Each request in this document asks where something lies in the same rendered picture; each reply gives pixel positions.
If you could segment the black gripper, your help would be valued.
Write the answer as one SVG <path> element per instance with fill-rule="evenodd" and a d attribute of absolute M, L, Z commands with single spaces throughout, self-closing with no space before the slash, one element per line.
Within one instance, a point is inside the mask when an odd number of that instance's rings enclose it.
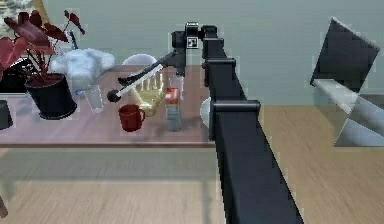
<path fill-rule="evenodd" d="M 118 102 L 124 94 L 168 66 L 173 66 L 176 69 L 177 76 L 184 77 L 186 68 L 186 37 L 184 31 L 174 31 L 172 33 L 172 47 L 173 51 L 159 60 L 149 54 L 135 54 L 125 59 L 124 65 L 144 65 L 144 68 L 130 76 L 119 77 L 118 83 L 121 88 L 109 91 L 107 99 L 110 102 Z"/>

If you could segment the orange juice carton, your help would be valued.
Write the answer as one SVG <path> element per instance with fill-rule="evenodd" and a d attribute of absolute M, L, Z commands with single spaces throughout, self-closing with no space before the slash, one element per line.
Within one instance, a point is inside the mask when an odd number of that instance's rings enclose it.
<path fill-rule="evenodd" d="M 178 132 L 181 130 L 180 90 L 178 88 L 168 88 L 164 100 L 167 128 L 170 132 Z"/>

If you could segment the white bowl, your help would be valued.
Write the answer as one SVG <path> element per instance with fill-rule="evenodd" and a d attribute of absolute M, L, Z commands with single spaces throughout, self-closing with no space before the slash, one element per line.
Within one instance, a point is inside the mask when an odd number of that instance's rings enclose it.
<path fill-rule="evenodd" d="M 135 54 L 123 61 L 123 65 L 151 65 L 157 59 L 149 54 Z"/>

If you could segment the red mug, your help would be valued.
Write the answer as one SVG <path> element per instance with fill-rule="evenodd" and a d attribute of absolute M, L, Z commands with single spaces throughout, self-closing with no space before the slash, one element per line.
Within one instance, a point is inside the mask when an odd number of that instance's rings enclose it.
<path fill-rule="evenodd" d="M 146 118 L 145 111 L 136 104 L 127 104 L 118 109 L 121 127 L 126 132 L 139 130 Z"/>

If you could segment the clear drinking glass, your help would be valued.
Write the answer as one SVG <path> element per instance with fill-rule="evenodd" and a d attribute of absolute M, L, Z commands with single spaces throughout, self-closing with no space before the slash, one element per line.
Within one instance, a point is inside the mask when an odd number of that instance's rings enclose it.
<path fill-rule="evenodd" d="M 98 85 L 89 86 L 84 90 L 84 94 L 94 114 L 101 113 L 104 110 L 101 90 Z"/>
<path fill-rule="evenodd" d="M 168 87 L 169 88 L 177 88 L 180 91 L 180 99 L 183 99 L 183 91 L 184 91 L 184 77 L 172 75 L 168 79 Z"/>

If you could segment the white fluffy blue-tinted figure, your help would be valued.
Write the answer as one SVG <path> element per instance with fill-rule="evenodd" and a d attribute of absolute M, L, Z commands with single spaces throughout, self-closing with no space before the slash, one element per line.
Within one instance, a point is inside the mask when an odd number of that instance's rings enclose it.
<path fill-rule="evenodd" d="M 115 66 L 115 57 L 107 52 L 87 48 L 76 49 L 56 57 L 50 65 L 53 72 L 62 73 L 73 91 L 85 90 L 107 70 Z"/>

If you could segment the brown wooden table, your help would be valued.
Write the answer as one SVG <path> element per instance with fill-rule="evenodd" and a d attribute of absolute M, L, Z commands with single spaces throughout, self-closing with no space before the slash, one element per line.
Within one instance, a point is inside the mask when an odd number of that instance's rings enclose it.
<path fill-rule="evenodd" d="M 153 117 L 146 118 L 138 131 L 124 131 L 118 108 L 134 102 L 128 95 L 117 103 L 104 100 L 104 110 L 100 114 L 93 113 L 87 100 L 77 96 L 77 110 L 62 120 L 41 119 L 29 97 L 9 97 L 7 103 L 13 125 L 0 130 L 0 148 L 211 147 L 213 143 L 208 140 L 208 130 L 200 118 L 200 105 L 207 97 L 204 71 L 196 65 L 187 67 L 179 132 L 167 129 L 164 105 L 157 108 Z"/>

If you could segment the white plate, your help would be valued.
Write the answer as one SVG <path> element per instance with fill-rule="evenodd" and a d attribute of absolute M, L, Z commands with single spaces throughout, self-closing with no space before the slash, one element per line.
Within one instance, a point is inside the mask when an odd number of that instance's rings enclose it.
<path fill-rule="evenodd" d="M 208 97 L 201 103 L 200 106 L 200 117 L 206 127 L 209 127 L 210 124 L 210 103 L 211 98 Z"/>

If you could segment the red plant in black pot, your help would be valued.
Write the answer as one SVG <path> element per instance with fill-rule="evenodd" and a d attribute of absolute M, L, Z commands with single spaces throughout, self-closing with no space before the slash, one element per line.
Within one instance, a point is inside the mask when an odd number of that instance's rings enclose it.
<path fill-rule="evenodd" d="M 17 75 L 26 77 L 24 86 L 38 108 L 39 116 L 45 120 L 63 119 L 77 109 L 64 73 L 49 70 L 58 42 L 69 42 L 65 34 L 69 24 L 73 23 L 85 34 L 75 13 L 65 10 L 64 16 L 67 18 L 64 29 L 44 23 L 37 10 L 20 12 L 17 20 L 11 17 L 3 19 L 14 37 L 0 38 L 0 81 L 4 71 L 21 59 L 23 54 L 27 54 L 27 59 L 32 61 L 32 68 L 21 68 Z"/>

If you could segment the black box shape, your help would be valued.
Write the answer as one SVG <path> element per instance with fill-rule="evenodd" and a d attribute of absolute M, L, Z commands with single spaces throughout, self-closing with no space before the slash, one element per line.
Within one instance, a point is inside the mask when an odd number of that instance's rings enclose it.
<path fill-rule="evenodd" d="M 23 75 L 23 70 L 31 64 L 28 58 L 19 58 L 3 72 L 0 81 L 0 94 L 26 94 L 25 82 L 28 77 Z"/>

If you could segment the small black pot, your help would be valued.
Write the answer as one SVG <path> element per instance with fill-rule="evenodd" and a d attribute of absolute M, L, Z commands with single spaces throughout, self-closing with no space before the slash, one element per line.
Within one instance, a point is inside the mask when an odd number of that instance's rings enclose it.
<path fill-rule="evenodd" d="M 0 130 L 13 125 L 13 119 L 6 100 L 0 100 Z"/>

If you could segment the black screen with grey stand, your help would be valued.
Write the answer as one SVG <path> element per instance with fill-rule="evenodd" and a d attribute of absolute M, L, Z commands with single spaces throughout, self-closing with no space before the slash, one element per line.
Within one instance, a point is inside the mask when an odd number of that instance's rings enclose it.
<path fill-rule="evenodd" d="M 379 52 L 360 33 L 330 20 L 310 84 L 347 114 L 336 147 L 384 147 L 384 93 L 361 91 Z"/>

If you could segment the framed patterned wall picture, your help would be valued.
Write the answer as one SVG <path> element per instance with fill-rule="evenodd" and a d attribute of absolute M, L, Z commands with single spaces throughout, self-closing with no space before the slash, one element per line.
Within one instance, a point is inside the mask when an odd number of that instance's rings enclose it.
<path fill-rule="evenodd" d="M 0 33 L 10 30 L 4 22 L 5 17 L 16 18 L 19 12 L 30 13 L 33 10 L 39 12 L 43 22 L 49 21 L 43 0 L 0 0 Z"/>

